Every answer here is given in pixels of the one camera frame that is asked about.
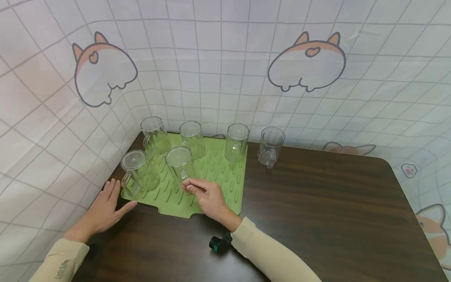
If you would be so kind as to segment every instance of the cat paw print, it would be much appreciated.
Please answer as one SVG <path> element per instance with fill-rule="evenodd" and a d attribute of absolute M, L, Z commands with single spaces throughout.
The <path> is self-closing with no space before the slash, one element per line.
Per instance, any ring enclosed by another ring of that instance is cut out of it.
<path fill-rule="evenodd" d="M 401 165 L 401 169 L 407 178 L 412 178 L 417 174 L 417 167 L 413 164 L 404 163 Z"/>

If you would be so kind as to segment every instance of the wooden table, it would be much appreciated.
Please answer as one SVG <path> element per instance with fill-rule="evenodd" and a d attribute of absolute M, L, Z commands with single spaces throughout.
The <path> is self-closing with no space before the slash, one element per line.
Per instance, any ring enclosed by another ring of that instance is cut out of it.
<path fill-rule="evenodd" d="M 140 134 L 130 150 L 142 143 Z M 241 215 L 323 282 L 447 281 L 386 161 L 284 147 L 267 170 L 257 150 L 249 143 Z M 118 166 L 111 177 L 123 175 Z M 236 250 L 211 251 L 210 238 L 225 231 L 205 215 L 171 217 L 139 204 L 93 239 L 98 252 L 74 281 L 267 281 Z"/>

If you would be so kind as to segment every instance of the orange cat illustration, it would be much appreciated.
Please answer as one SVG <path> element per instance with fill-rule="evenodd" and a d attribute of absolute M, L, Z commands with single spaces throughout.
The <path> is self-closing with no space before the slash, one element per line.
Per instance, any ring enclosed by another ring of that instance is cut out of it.
<path fill-rule="evenodd" d="M 328 152 L 336 152 L 336 153 L 345 153 L 351 155 L 360 155 L 364 156 L 376 148 L 376 145 L 364 145 L 358 147 L 344 146 L 342 147 L 340 144 L 335 142 L 329 142 L 322 148 L 323 151 Z"/>
<path fill-rule="evenodd" d="M 111 91 L 124 89 L 138 76 L 138 69 L 130 56 L 109 43 L 100 32 L 94 34 L 95 42 L 84 50 L 72 44 L 77 66 L 75 87 L 80 99 L 90 107 L 111 104 Z"/>
<path fill-rule="evenodd" d="M 417 219 L 440 265 L 451 270 L 451 245 L 448 234 L 442 227 L 445 221 L 445 209 L 441 204 L 432 205 L 420 210 L 417 213 Z"/>
<path fill-rule="evenodd" d="M 268 68 L 269 81 L 287 92 L 291 87 L 305 87 L 307 92 L 334 83 L 343 73 L 346 56 L 339 47 L 340 33 L 327 41 L 310 40 L 304 31 L 293 44 L 280 53 Z"/>

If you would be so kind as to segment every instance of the grid pattern backdrop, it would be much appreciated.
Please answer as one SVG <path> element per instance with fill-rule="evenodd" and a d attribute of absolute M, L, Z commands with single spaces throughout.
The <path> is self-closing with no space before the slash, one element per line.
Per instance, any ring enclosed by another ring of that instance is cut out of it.
<path fill-rule="evenodd" d="M 374 144 L 413 211 L 441 204 L 451 231 L 450 14 L 451 0 L 0 0 L 0 280 L 28 281 L 150 115 L 205 135 L 244 123 L 251 141 L 277 126 L 302 148 Z M 93 108 L 71 45 L 97 31 L 138 77 Z M 346 68 L 282 92 L 268 66 L 303 31 L 339 32 Z"/>

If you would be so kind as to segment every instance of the right hand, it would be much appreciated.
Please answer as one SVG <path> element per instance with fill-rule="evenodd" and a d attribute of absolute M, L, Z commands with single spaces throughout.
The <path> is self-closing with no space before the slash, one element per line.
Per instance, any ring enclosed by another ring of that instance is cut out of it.
<path fill-rule="evenodd" d="M 227 206 L 217 183 L 188 178 L 182 182 L 182 189 L 194 194 L 206 216 L 221 223 L 231 232 L 235 232 L 241 224 L 242 219 Z"/>

